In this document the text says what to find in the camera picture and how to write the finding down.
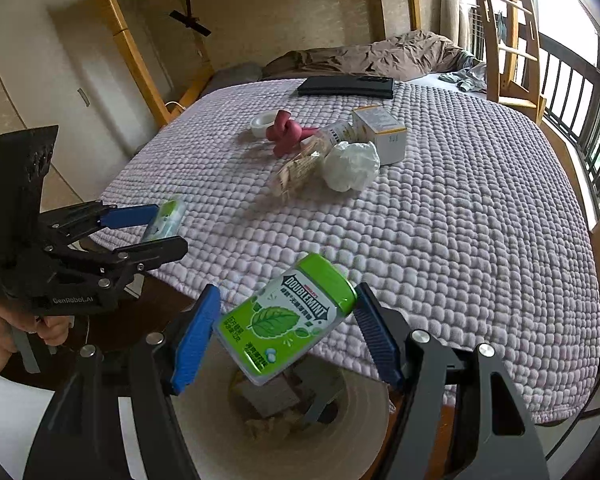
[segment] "wooden bunk bed frame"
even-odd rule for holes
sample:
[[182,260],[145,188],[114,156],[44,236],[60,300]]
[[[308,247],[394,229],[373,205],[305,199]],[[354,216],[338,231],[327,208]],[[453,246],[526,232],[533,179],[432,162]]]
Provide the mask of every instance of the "wooden bunk bed frame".
[[[184,108],[193,104],[200,97],[200,93],[214,74],[203,37],[192,31],[192,34],[195,35],[196,45],[202,56],[202,67],[193,75],[192,85],[179,99],[178,105],[170,111],[160,96],[147,66],[140,55],[138,46],[129,31],[118,1],[97,1],[120,54],[122,54],[158,127],[165,126],[179,116]],[[478,2],[484,27],[487,58],[487,99],[516,108],[528,115],[534,122],[540,123],[546,100],[540,95],[540,45],[536,12],[532,0],[501,0],[507,4],[506,44],[501,44],[498,41],[492,1],[476,1]],[[411,28],[420,28],[420,6],[418,0],[409,0],[409,7]],[[526,50],[519,50],[518,45],[519,12],[525,14],[525,21],[529,31]],[[500,51],[504,51],[505,53],[503,73],[500,73]],[[523,57],[526,63],[526,88],[514,81],[519,57]]]

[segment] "pink toy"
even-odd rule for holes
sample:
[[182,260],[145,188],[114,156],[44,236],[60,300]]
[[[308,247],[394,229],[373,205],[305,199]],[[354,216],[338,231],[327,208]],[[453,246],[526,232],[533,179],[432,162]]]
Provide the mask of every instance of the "pink toy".
[[291,118],[291,113],[280,110],[273,126],[267,128],[267,139],[276,143],[273,154],[280,158],[291,153],[298,142],[311,137],[317,130],[318,128],[303,128]]

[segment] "gray pillow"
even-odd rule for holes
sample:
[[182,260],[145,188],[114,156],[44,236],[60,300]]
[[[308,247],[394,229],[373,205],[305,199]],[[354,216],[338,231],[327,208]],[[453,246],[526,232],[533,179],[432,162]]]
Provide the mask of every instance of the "gray pillow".
[[253,83],[262,79],[262,67],[253,61],[218,70],[200,94],[203,97],[228,86]]

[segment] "white tape roll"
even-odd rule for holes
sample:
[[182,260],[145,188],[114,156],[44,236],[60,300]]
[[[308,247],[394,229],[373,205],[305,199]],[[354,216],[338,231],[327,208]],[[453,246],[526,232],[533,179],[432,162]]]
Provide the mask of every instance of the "white tape roll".
[[236,369],[213,336],[195,382],[173,397],[202,480],[358,480],[372,465],[389,421],[385,384],[343,370],[347,390],[336,420],[291,434],[271,449],[248,436],[229,402]]
[[277,114],[278,110],[270,110],[269,112],[257,114],[251,120],[251,131],[254,137],[264,139],[267,136],[267,128],[273,126]]

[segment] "plastic bag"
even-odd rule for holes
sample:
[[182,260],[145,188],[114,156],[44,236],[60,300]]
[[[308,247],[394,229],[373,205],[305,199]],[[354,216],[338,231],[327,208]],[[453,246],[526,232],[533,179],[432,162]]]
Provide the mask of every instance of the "plastic bag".
[[362,191],[378,176],[380,157],[372,142],[340,142],[324,159],[322,178],[334,191]]

